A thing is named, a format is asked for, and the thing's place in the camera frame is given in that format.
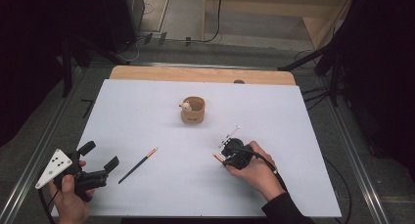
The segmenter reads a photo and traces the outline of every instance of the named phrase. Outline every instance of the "black sleeve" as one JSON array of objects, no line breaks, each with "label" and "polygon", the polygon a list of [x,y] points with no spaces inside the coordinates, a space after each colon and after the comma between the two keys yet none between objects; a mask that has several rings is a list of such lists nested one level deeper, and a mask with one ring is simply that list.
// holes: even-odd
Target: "black sleeve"
[{"label": "black sleeve", "polygon": [[289,193],[284,193],[268,202],[262,211],[265,213],[268,223],[314,223],[311,218],[303,216],[294,204]]}]

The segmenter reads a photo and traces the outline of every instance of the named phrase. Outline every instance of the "finger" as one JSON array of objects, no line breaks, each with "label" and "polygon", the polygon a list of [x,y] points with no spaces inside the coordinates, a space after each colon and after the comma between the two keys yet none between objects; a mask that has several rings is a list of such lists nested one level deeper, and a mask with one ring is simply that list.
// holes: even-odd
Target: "finger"
[{"label": "finger", "polygon": [[73,199],[76,199],[74,193],[75,182],[72,175],[66,175],[62,179],[62,200],[64,203],[72,203]]},{"label": "finger", "polygon": [[79,166],[83,167],[86,165],[86,161],[85,160],[80,160],[79,161]]},{"label": "finger", "polygon": [[268,160],[272,165],[274,165],[275,169],[277,168],[277,164],[275,163],[274,159],[272,158],[272,156],[270,154],[266,155],[266,160]]},{"label": "finger", "polygon": [[251,141],[250,146],[254,150],[254,152],[261,154],[263,157],[266,156],[266,152],[256,141]]},{"label": "finger", "polygon": [[86,194],[89,198],[92,198],[92,197],[94,196],[94,194],[95,194],[95,189],[85,191],[85,194]]},{"label": "finger", "polygon": [[237,169],[236,167],[227,164],[226,169],[229,171],[229,173],[233,176],[237,176],[240,174],[241,170]]}]

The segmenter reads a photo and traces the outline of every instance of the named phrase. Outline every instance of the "metal rail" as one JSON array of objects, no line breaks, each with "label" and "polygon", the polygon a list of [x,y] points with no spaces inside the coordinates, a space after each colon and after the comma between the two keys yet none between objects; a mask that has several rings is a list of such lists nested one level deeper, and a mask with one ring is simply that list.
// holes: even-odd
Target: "metal rail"
[{"label": "metal rail", "polygon": [[[327,83],[323,83],[321,79],[319,79],[319,82],[321,86],[327,86]],[[382,207],[378,194],[376,193],[375,187],[373,186],[368,173],[362,161],[360,160],[359,154],[357,153],[357,150],[353,144],[353,140],[347,131],[347,127],[342,114],[339,111],[339,107],[335,108],[331,101],[329,101],[329,107],[330,113],[332,114],[333,119],[336,121],[341,137],[344,141],[346,155],[350,162],[351,168],[354,171],[354,175],[356,175],[357,182],[359,183],[363,197],[366,200],[374,222],[379,224],[390,223],[384,208]]]},{"label": "metal rail", "polygon": [[23,174],[19,178],[15,187],[12,189],[9,198],[7,199],[6,205],[4,206],[0,214],[0,223],[13,223],[15,217],[24,201],[25,196],[27,195],[30,185],[33,183],[37,171],[40,169],[42,162],[45,158],[46,152],[49,150],[50,140],[57,129],[62,115],[67,109],[68,103],[72,97],[74,90],[79,84],[80,80],[83,77],[83,72],[78,67],[74,74],[74,85],[73,88],[69,91],[66,98],[63,98],[54,112],[51,121],[47,125],[43,135],[37,144],[27,166],[25,167]]}]

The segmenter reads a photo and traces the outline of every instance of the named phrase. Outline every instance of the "small cup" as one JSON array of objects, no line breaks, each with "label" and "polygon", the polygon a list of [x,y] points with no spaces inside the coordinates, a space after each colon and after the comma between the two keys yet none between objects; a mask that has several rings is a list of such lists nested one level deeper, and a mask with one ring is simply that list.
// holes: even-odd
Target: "small cup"
[{"label": "small cup", "polygon": [[205,100],[191,96],[186,98],[183,103],[189,102],[190,107],[192,108],[191,111],[184,111],[181,112],[181,118],[185,123],[202,123],[204,121],[205,116]]}]

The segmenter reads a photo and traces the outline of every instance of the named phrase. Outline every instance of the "cable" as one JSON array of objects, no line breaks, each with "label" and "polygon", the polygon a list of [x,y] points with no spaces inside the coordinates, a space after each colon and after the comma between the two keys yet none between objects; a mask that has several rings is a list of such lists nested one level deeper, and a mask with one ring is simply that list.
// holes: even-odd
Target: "cable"
[{"label": "cable", "polygon": [[308,99],[304,99],[304,102],[307,103],[307,102],[309,102],[311,100],[318,99],[318,98],[320,98],[320,97],[322,97],[324,95],[327,95],[327,94],[329,94],[329,91],[325,91],[325,92],[323,92],[323,93],[321,93],[321,94],[319,94],[317,96],[314,96],[314,97],[311,97],[311,98],[308,98]]},{"label": "cable", "polygon": [[[145,39],[146,37],[145,36],[142,36],[142,35],[139,35],[139,36],[137,36],[136,38],[143,38],[143,39]],[[121,51],[119,51],[119,52],[117,52],[117,53],[114,53],[114,55],[119,55],[119,54],[122,54],[122,53],[124,53],[125,51],[127,51],[130,47],[131,47],[131,45],[132,44],[134,44],[134,42],[131,42],[130,44],[128,44],[124,49],[122,49]]]},{"label": "cable", "polygon": [[327,88],[326,87],[317,87],[317,88],[314,88],[314,89],[301,91],[301,94],[306,95],[308,93],[311,93],[311,92],[314,92],[314,91],[317,91],[317,90],[327,90]]},{"label": "cable", "polygon": [[296,62],[297,61],[297,56],[299,55],[299,54],[301,54],[301,53],[304,53],[304,52],[314,52],[314,50],[303,50],[303,51],[300,51],[300,52],[298,52],[295,56],[294,56],[294,62]]},{"label": "cable", "polygon": [[125,57],[123,57],[123,56],[121,56],[121,55],[119,55],[119,54],[116,54],[116,56],[117,56],[117,57],[119,57],[120,59],[123,59],[123,60],[125,60],[125,61],[129,61],[129,62],[132,62],[132,61],[137,60],[137,59],[138,59],[138,57],[140,56],[140,51],[138,50],[138,43],[139,43],[140,41],[142,41],[142,40],[144,40],[144,38],[140,38],[140,39],[138,39],[138,40],[137,40],[137,42],[135,43],[135,49],[137,50],[137,55],[134,57],[134,59],[132,59],[132,60],[128,60],[128,59],[126,59]]},{"label": "cable", "polygon": [[52,201],[55,199],[56,195],[59,193],[59,190],[56,191],[55,195],[53,195],[53,198],[51,198],[48,202],[48,208],[51,206]]},{"label": "cable", "polygon": [[152,6],[152,10],[151,11],[149,11],[149,12],[145,12],[144,13],[144,15],[148,15],[148,14],[150,14],[150,13],[152,13],[154,10],[155,10],[155,6],[153,6],[152,4],[150,4],[150,3],[144,3],[144,5],[146,6],[145,8],[147,8],[147,5],[150,5],[150,6]]},{"label": "cable", "polygon": [[[342,178],[342,180],[343,180],[343,183],[345,184],[345,186],[346,186],[346,190],[347,190],[347,195],[348,195],[348,200],[349,200],[349,203],[348,203],[348,214],[347,214],[347,218],[346,218],[346,222],[345,222],[345,224],[346,223],[348,223],[348,221],[350,220],[350,217],[351,217],[351,207],[352,207],[352,203],[351,203],[351,193],[350,193],[350,189],[349,189],[349,187],[348,187],[348,185],[347,185],[347,182],[346,182],[346,179],[342,176],[342,174],[340,173],[340,171],[336,168],[336,166],[332,163],[332,162],[330,162],[328,159],[326,159],[325,157],[323,157],[324,158],[324,160],[326,160],[335,170],[336,170],[336,172],[339,174],[339,176]],[[342,223],[340,220],[339,220],[339,218],[335,218],[335,220],[338,222],[338,223]]]},{"label": "cable", "polygon": [[176,42],[190,42],[190,43],[208,43],[212,40],[214,40],[214,38],[216,38],[217,34],[219,33],[220,30],[220,8],[222,5],[222,0],[219,0],[219,5],[217,7],[217,30],[216,30],[216,34],[209,40],[176,40],[176,39],[165,39],[164,41],[176,41]]},{"label": "cable", "polygon": [[315,103],[313,106],[311,106],[311,107],[309,107],[307,110],[308,111],[310,111],[311,109],[313,109],[315,106],[317,106],[321,101],[323,101],[324,100],[324,98],[326,98],[327,96],[329,96],[329,93],[323,93],[324,95],[323,95],[323,97],[319,100],[319,101],[317,101],[317,103]]},{"label": "cable", "polygon": [[[45,168],[46,168],[46,166],[44,166],[42,169],[40,169],[37,179],[40,179],[40,177],[42,176],[42,173],[45,170]],[[51,198],[51,200],[49,201],[48,204],[46,204],[45,197],[43,196],[43,191],[42,191],[41,188],[37,190],[37,194],[39,195],[40,202],[42,203],[43,210],[46,213],[46,216],[49,220],[49,223],[50,224],[56,224],[55,220],[52,218],[52,215],[49,211],[49,205],[52,202],[52,200],[55,198],[55,196],[58,194],[58,192],[55,194],[55,196],[53,198]]]},{"label": "cable", "polygon": [[240,152],[247,152],[247,153],[250,153],[250,154],[252,154],[252,155],[254,155],[256,158],[261,158],[265,163],[266,163],[266,165],[268,165],[268,167],[271,169],[271,171],[272,171],[272,173],[275,175],[275,177],[277,178],[277,180],[278,180],[278,182],[280,183],[280,185],[281,185],[281,187],[286,191],[286,192],[288,192],[288,189],[287,189],[287,186],[285,185],[285,183],[284,183],[284,180],[283,180],[283,178],[281,177],[281,175],[278,173],[278,170],[277,170],[277,168],[274,166],[274,165],[272,165],[272,163],[271,162],[269,162],[268,161],[268,159],[266,159],[265,157],[263,157],[261,154],[259,154],[259,153],[257,153],[257,152],[255,152],[255,151],[252,151],[252,150],[247,150],[247,149],[233,149],[233,150],[236,150],[236,151],[240,151]]}]

